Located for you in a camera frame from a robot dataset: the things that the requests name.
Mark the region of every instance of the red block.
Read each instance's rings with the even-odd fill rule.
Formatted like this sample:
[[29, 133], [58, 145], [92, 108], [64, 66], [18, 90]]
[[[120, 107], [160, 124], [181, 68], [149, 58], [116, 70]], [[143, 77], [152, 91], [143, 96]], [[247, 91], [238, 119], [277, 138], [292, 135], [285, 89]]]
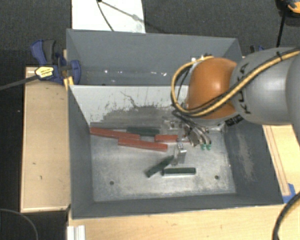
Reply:
[[91, 127], [90, 134], [95, 136], [100, 136], [100, 137], [112, 138], [112, 139], [125, 138], [125, 139], [132, 139], [132, 140], [140, 140], [139, 134], [126, 133], [122, 131], [102, 129], [97, 127]]
[[162, 152], [166, 152], [168, 150], [167, 144], [144, 141], [144, 140], [129, 139], [129, 138], [119, 138], [118, 145], [137, 148], [137, 149], [162, 151]]
[[177, 142], [178, 135], [169, 135], [169, 134], [157, 134], [154, 136], [155, 142]]

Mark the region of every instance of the white paper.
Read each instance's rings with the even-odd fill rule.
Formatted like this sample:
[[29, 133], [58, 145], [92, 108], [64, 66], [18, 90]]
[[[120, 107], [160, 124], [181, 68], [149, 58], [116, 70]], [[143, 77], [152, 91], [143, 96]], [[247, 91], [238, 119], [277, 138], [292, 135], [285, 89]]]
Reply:
[[[146, 32], [141, 0], [102, 0], [99, 5], [114, 31]], [[72, 28], [111, 31], [96, 0], [72, 0]]]

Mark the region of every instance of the wooden board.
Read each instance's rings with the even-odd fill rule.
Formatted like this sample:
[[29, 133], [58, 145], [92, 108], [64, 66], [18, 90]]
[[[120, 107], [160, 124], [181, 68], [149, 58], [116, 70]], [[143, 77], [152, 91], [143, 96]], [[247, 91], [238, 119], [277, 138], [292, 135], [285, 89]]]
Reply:
[[[35, 68], [26, 69], [26, 77]], [[20, 210], [65, 210], [70, 204], [66, 89], [35, 80], [25, 85]]]

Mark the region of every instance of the yellow cable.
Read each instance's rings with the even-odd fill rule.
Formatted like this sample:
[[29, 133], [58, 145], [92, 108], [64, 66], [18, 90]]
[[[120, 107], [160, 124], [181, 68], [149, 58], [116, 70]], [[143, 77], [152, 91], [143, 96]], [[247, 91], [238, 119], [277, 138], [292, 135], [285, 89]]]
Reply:
[[203, 111], [200, 111], [198, 113], [193, 113], [195, 111], [198, 111], [200, 110], [200, 108], [197, 108], [197, 109], [184, 109], [183, 107], [180, 106], [180, 104], [178, 103], [177, 99], [176, 99], [176, 93], [175, 93], [175, 81], [176, 81], [176, 78], [177, 76], [179, 75], [179, 73], [186, 67], [189, 67], [191, 65], [193, 65], [194, 63], [196, 63], [197, 61], [202, 61], [203, 59], [198, 59], [196, 61], [192, 61], [192, 62], [189, 62], [183, 66], [181, 66], [174, 74], [174, 76], [172, 77], [172, 81], [171, 81], [171, 97], [172, 97], [172, 101], [175, 105], [175, 107], [183, 112], [183, 113], [186, 113], [186, 114], [189, 114], [189, 113], [193, 113], [193, 114], [190, 114], [189, 116], [192, 116], [192, 117], [203, 117], [205, 116], [206, 114], [212, 112], [213, 110], [216, 110], [218, 107], [222, 106], [225, 102], [227, 102], [229, 99], [231, 99], [234, 95], [237, 94], [237, 92], [245, 87], [249, 81], [251, 79], [253, 79], [256, 75], [260, 74], [261, 72], [263, 72], [264, 70], [272, 67], [273, 65], [279, 63], [280, 61], [284, 61], [284, 60], [287, 60], [291, 57], [294, 57], [296, 55], [298, 55], [300, 53], [300, 51], [293, 51], [293, 52], [290, 52], [288, 54], [285, 54], [285, 55], [282, 55], [281, 57], [278, 57], [278, 58], [275, 58], [273, 59], [272, 61], [269, 61], [268, 63], [258, 67], [257, 69], [255, 69], [253, 71], [253, 73], [251, 73], [249, 76], [247, 76], [240, 84], [238, 84], [233, 90], [231, 90], [226, 96], [224, 96], [221, 100], [219, 100], [217, 103], [215, 103], [214, 105], [208, 107], [207, 109], [203, 110]]
[[171, 97], [172, 97], [172, 100], [173, 100], [173, 103], [177, 106], [179, 106], [178, 108], [181, 108], [180, 110], [183, 110], [183, 112], [187, 112], [189, 110], [186, 110], [186, 109], [183, 109], [183, 107], [181, 107], [177, 101], [177, 98], [176, 98], [176, 91], [175, 91], [175, 85], [176, 85], [176, 80], [177, 80], [177, 77], [179, 76], [179, 74], [187, 67], [190, 67], [192, 66], [193, 64], [197, 63], [197, 62], [203, 62], [207, 59], [211, 59], [213, 58], [213, 56], [205, 56], [205, 57], [201, 57], [199, 59], [196, 59], [194, 61], [191, 61], [191, 62], [188, 62], [184, 65], [182, 65], [181, 67], [179, 67], [177, 69], [177, 71], [174, 73], [174, 75], [172, 76], [172, 80], [171, 80]]

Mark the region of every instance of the blue clamp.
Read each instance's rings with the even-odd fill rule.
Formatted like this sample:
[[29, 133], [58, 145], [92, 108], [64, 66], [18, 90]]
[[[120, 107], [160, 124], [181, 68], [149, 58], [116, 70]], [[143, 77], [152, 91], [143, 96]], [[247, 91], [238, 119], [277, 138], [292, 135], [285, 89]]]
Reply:
[[81, 66], [78, 60], [70, 61], [70, 65], [67, 65], [66, 59], [60, 54], [54, 52], [56, 41], [54, 40], [37, 40], [31, 46], [32, 56], [38, 61], [40, 67], [48, 66], [48, 76], [40, 77], [36, 73], [38, 79], [43, 81], [51, 81], [57, 84], [63, 85], [66, 78], [61, 74], [62, 71], [72, 70], [73, 83], [79, 84], [81, 78]]
[[293, 184], [288, 183], [288, 187], [290, 190], [290, 195], [282, 196], [283, 202], [285, 204], [288, 203], [296, 195], [295, 186]]

